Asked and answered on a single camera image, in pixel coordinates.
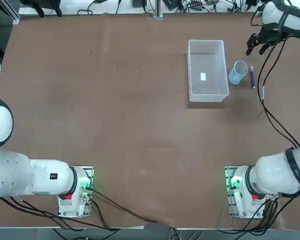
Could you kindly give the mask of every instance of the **robotic hand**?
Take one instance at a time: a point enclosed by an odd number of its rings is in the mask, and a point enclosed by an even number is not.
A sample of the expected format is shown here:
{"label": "robotic hand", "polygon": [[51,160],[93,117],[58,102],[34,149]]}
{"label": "robotic hand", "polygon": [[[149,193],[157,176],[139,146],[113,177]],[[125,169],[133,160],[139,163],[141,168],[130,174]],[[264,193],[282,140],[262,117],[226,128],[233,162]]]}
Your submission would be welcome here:
{"label": "robotic hand", "polygon": [[14,118],[0,99],[0,197],[18,195],[56,195],[58,214],[65,218],[82,218],[91,213],[93,168],[68,166],[54,159],[29,159],[1,148],[12,135]]}
{"label": "robotic hand", "polygon": [[[251,19],[251,25],[261,26],[261,30],[259,34],[253,33],[247,41],[247,56],[258,45],[263,45],[259,50],[262,55],[269,47],[285,41],[288,36],[300,39],[300,8],[289,2],[289,0],[268,0],[257,8]],[[252,24],[257,12],[262,12],[262,25]]]}

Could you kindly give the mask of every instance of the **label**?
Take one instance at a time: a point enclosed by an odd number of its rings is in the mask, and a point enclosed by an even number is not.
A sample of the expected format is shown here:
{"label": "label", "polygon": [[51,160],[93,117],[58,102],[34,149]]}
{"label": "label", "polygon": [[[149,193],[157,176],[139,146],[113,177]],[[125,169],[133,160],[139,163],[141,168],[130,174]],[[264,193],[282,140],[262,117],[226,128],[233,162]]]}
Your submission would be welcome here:
{"label": "label", "polygon": [[201,81],[206,80],[206,74],[204,72],[200,73],[200,79],[201,79]]}

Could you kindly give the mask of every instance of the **tabletop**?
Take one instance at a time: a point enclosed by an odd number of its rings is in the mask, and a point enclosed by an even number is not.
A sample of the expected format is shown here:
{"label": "tabletop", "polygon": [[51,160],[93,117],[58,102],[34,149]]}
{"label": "tabletop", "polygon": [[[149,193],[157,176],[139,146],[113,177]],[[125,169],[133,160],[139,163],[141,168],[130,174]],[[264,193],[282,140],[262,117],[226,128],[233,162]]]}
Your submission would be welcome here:
{"label": "tabletop", "polygon": [[[189,103],[191,39],[223,40],[228,72],[237,60],[259,72],[266,57],[245,55],[248,38],[260,30],[250,26],[251,16],[23,18],[12,29],[0,76],[0,98],[15,124],[5,148],[32,159],[93,165],[96,189],[160,223],[217,228],[227,196],[225,166],[254,164],[290,146],[264,114],[258,117],[262,107],[249,77],[229,85],[222,103]],[[265,101],[300,142],[300,40],[288,40]],[[55,196],[26,199],[58,211]],[[145,224],[96,200],[112,227]],[[95,210],[84,220],[100,224]],[[55,225],[0,202],[0,227],[46,226]],[[227,210],[221,227],[231,227]],[[274,227],[300,229],[300,198]]]}

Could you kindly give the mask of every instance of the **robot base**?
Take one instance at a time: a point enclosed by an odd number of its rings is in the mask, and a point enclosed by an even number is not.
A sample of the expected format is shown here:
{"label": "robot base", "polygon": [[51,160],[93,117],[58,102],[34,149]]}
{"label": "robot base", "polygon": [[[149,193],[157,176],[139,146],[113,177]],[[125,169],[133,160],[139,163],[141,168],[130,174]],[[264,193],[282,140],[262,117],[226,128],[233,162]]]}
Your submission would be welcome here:
{"label": "robot base", "polygon": [[[252,196],[245,182],[248,166],[226,166],[225,178],[228,192],[230,215],[235,218],[251,219],[257,209],[265,202],[265,198]],[[254,219],[263,217],[264,206],[254,215]]]}
{"label": "robot base", "polygon": [[58,197],[58,215],[65,218],[85,218],[91,214],[92,188],[94,182],[93,166],[72,166],[77,174],[77,185],[74,193],[66,199]]}

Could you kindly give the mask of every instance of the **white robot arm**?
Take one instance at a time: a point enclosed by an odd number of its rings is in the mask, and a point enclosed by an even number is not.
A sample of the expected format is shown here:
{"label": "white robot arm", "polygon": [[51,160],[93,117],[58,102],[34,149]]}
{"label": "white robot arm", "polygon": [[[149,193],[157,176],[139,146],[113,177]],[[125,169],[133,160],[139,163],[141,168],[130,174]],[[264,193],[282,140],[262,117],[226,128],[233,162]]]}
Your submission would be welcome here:
{"label": "white robot arm", "polygon": [[[247,55],[257,45],[263,45],[259,51],[263,54],[290,36],[300,39],[300,8],[291,5],[289,0],[268,0],[253,16],[257,12],[262,12],[262,26],[260,33],[253,33],[247,41]],[[263,156],[254,166],[239,166],[229,187],[240,218],[262,218],[266,198],[299,194],[300,148]]]}
{"label": "white robot arm", "polygon": [[58,214],[65,218],[90,215],[92,178],[78,166],[54,159],[29,159],[2,146],[10,138],[14,119],[0,99],[0,197],[56,195]]}
{"label": "white robot arm", "polygon": [[[300,191],[300,148],[263,156],[254,166],[239,166],[229,187],[240,218],[252,218],[271,196],[293,196]],[[262,218],[263,210],[254,218]]]}

